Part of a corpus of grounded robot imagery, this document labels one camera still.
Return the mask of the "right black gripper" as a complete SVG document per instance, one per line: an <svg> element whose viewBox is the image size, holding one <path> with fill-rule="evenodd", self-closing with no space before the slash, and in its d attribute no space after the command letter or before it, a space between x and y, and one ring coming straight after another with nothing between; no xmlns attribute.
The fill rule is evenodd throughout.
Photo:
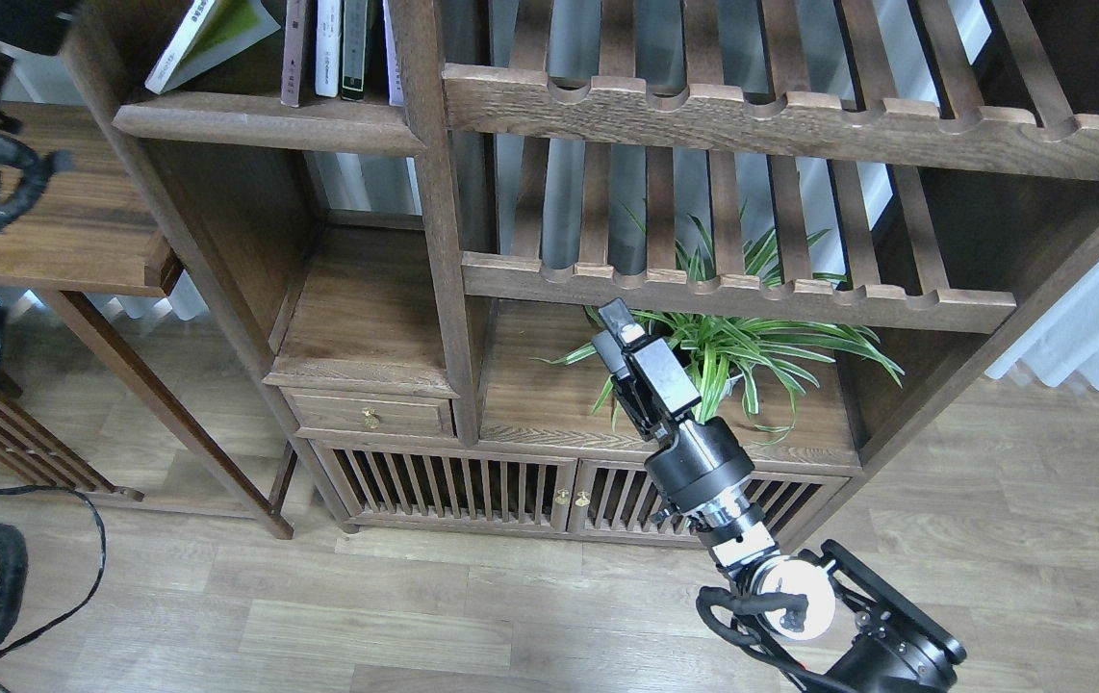
<svg viewBox="0 0 1099 693"><path fill-rule="evenodd" d="M593 335L593 347L614 377L614 395L641 438L673 445L685 424L687 439L699 445L691 407L701 395L668 344L651 335L622 298L598 308L598 315L606 332Z"/></svg>

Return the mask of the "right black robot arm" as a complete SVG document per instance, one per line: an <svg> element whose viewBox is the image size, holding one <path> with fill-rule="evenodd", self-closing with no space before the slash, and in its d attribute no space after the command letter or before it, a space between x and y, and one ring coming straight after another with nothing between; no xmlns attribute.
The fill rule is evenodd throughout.
<svg viewBox="0 0 1099 693"><path fill-rule="evenodd" d="M726 422L692 417L700 402L665 340L615 301L599 310L593 346L641 437L656 441L645 468L664 516L689 521L728 586L703 586L696 610L722 640L782 671L804 692L946 692L966 659L961 642L836 541L821 552L782 554L743 483L753 472ZM856 636L826 674L782 648L828 631L839 603Z"/></svg>

